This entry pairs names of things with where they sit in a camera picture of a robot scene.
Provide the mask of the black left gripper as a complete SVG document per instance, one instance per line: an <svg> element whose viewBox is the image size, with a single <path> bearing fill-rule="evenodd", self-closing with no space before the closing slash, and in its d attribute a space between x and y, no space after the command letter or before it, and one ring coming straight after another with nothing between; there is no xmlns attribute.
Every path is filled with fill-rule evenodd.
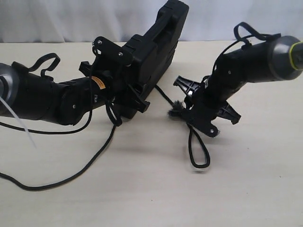
<svg viewBox="0 0 303 227"><path fill-rule="evenodd" d="M142 91L135 89L139 71L135 68L134 52L103 36L92 42L92 52L93 64L82 61L79 71L86 77L92 76L110 102L131 111L145 112L150 102L141 96Z"/></svg>

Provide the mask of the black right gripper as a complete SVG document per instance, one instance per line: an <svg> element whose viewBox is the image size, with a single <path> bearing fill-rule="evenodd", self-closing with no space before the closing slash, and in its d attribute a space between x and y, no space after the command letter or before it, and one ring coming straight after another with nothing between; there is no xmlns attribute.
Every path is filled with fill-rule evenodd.
<svg viewBox="0 0 303 227"><path fill-rule="evenodd" d="M180 101L174 102L173 116L179 117L190 126L208 137L214 138L220 134L218 128L212 124L217 117L237 124L241 118L234 108L227 102L218 102L209 98L205 93L205 83L200 83L178 76L173 83L186 95L184 107Z"/></svg>

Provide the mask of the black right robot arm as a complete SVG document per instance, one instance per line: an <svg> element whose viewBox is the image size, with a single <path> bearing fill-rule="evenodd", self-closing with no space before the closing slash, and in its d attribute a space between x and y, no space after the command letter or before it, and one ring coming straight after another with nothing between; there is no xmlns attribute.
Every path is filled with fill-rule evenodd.
<svg viewBox="0 0 303 227"><path fill-rule="evenodd" d="M303 43L296 37L274 37L258 44L221 54L212 73L195 82L178 76L174 86L185 93L186 106L176 105L170 115L177 116L209 137L219 130L212 124L217 117L237 124L241 115L228 99L247 83L288 81L303 72Z"/></svg>

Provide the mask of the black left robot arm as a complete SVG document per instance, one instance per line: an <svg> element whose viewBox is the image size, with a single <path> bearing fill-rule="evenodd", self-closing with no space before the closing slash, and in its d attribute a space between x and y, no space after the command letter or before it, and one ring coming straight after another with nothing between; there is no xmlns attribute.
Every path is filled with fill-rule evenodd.
<svg viewBox="0 0 303 227"><path fill-rule="evenodd" d="M92 43L93 63L81 62L82 78L56 83L47 73L60 62L55 53L41 56L33 66L19 62L0 66L0 114L3 117L76 125L85 113L105 106L111 121L114 105L145 112L149 102L134 88L127 68L134 61L124 47L99 36Z"/></svg>

